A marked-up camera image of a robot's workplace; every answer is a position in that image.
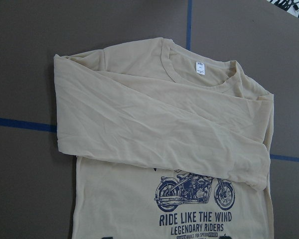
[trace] sleeve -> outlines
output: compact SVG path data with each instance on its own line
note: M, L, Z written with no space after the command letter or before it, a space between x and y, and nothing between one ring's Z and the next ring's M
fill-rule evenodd
M61 152L266 187L270 158L263 143L69 59L54 57Z

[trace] motorcycle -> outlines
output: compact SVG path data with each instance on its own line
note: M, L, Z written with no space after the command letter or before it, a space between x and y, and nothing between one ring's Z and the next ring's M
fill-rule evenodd
M208 203L213 177L194 173L178 174L177 179L161 177L154 200L164 212L172 212L182 204ZM214 200L222 210L235 203L235 190L229 180L217 178Z

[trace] gray surface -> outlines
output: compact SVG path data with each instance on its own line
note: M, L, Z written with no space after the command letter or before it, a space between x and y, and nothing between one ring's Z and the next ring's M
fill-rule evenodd
M166 37L187 1L0 1L0 117L56 124L53 56ZM265 0L193 1L191 50L238 60L275 94L271 154L299 157L299 19ZM0 126L0 239L70 238L75 164L56 134ZM299 163L272 160L276 238L299 238Z

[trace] motorcycle front wheel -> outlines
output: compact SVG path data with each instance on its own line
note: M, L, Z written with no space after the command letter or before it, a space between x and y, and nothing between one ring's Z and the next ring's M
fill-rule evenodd
M217 184L215 188L214 198L217 205L222 210L229 210L235 203L235 190L233 185L228 180L222 180L224 189Z
M173 188L176 185L174 181L165 181L159 184L157 190L156 190L156 195L155 197L158 199L156 200L156 203L159 207L164 212L172 212L174 211L178 205L168 205L168 206L163 206L159 199L160 197L168 197L168 196L178 196L179 195L179 188L176 187L173 190Z

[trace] beige fabric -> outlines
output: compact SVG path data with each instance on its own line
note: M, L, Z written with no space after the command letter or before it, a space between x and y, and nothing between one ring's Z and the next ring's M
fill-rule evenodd
M205 75L196 73L197 61ZM159 37L55 55L54 66L59 150L79 156L73 238L273 238L273 95L237 61L214 61ZM185 185L177 177L185 172L213 179L191 174L192 195L172 214L210 212L213 221L196 222L207 234L179 231L189 222L159 225L161 177ZM217 205L217 178L234 191L229 209ZM178 202L185 191L179 187ZM231 221L216 222L221 212ZM207 231L205 223L217 225Z

